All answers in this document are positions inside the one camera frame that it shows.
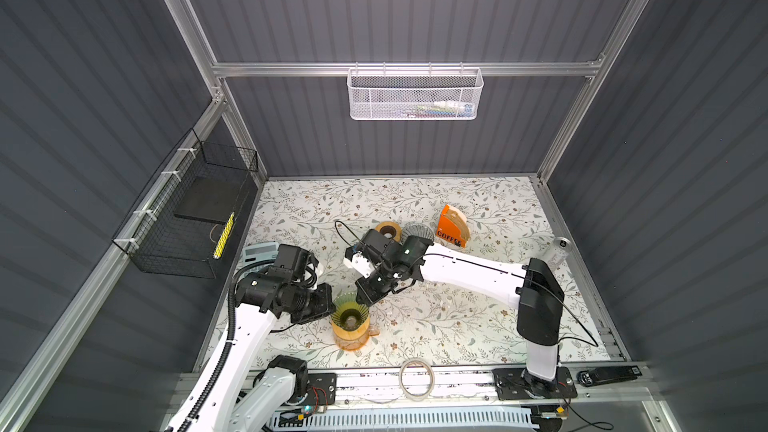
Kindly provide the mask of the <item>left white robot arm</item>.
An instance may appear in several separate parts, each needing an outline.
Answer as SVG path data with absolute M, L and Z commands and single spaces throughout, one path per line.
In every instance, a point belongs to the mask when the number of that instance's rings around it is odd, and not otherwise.
M 254 357 L 282 315 L 303 325 L 335 311 L 332 287 L 319 281 L 322 271 L 312 252 L 281 244 L 274 258 L 232 273 L 226 331 L 168 431 L 264 431 L 278 408 L 304 398 L 306 362 L 286 356 L 274 359 L 250 392 L 240 393 Z

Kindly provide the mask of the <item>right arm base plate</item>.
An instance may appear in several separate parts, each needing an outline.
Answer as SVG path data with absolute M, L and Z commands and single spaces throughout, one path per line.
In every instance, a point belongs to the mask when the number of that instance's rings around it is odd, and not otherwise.
M 570 371 L 562 366 L 556 368 L 552 381 L 533 376 L 525 367 L 495 368 L 492 375 L 497 396 L 502 401 L 570 400 L 578 396 Z

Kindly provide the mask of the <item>green glass dripper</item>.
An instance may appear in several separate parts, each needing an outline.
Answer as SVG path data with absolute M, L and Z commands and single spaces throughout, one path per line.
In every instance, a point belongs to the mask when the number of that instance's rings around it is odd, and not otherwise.
M 355 293 L 341 294 L 334 299 L 333 304 L 335 311 L 331 315 L 331 322 L 344 331 L 356 331 L 369 319 L 368 307 L 357 302 Z

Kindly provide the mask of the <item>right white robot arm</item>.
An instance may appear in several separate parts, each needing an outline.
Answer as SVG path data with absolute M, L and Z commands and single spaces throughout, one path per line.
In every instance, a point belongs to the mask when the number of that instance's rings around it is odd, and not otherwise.
M 516 311 L 516 330 L 526 341 L 524 380 L 531 387 L 557 385 L 564 292 L 546 262 L 502 263 L 415 235 L 400 243 L 370 229 L 346 248 L 344 265 L 361 275 L 356 301 L 367 307 L 418 282 L 448 284 L 505 304 Z

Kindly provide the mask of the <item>orange glass carafe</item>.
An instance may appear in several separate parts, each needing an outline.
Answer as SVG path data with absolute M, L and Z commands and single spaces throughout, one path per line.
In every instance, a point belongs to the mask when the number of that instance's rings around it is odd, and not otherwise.
M 361 349 L 372 337 L 380 334 L 376 327 L 368 322 L 363 323 L 355 330 L 345 330 L 335 324 L 332 325 L 334 340 L 338 347 L 344 351 L 356 351 Z

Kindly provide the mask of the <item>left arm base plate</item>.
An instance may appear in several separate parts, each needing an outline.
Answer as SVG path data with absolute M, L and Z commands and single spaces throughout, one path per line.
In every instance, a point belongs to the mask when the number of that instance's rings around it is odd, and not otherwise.
M 292 395 L 285 406 L 330 406 L 336 402 L 336 373 L 309 372 L 296 377 Z

